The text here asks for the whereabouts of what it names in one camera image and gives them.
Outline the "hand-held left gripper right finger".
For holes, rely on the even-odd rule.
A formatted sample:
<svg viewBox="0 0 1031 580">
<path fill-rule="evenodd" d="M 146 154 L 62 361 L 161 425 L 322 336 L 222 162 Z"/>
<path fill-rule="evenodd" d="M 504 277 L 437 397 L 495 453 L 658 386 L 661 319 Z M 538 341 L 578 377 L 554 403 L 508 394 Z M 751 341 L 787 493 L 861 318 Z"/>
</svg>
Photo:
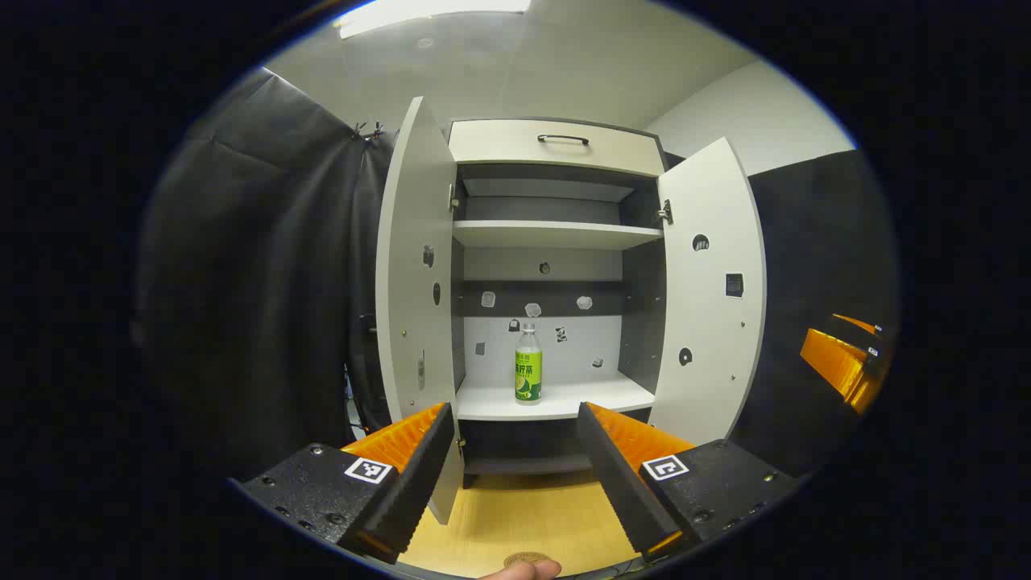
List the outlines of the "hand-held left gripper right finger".
<svg viewBox="0 0 1031 580">
<path fill-rule="evenodd" d="M 726 438 L 684 438 L 583 401 L 577 434 L 593 474 L 642 561 L 718 543 L 794 494 L 798 478 Z"/>
</svg>

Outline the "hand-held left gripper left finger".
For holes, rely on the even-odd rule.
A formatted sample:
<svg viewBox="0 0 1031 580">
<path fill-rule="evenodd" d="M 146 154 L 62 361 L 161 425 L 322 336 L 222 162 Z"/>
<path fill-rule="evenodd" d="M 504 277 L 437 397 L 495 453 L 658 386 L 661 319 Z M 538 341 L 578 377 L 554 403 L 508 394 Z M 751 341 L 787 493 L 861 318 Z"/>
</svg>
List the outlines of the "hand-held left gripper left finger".
<svg viewBox="0 0 1031 580">
<path fill-rule="evenodd" d="M 309 443 L 233 488 L 321 542 L 394 565 L 434 492 L 454 439 L 441 401 L 345 448 Z"/>
</svg>

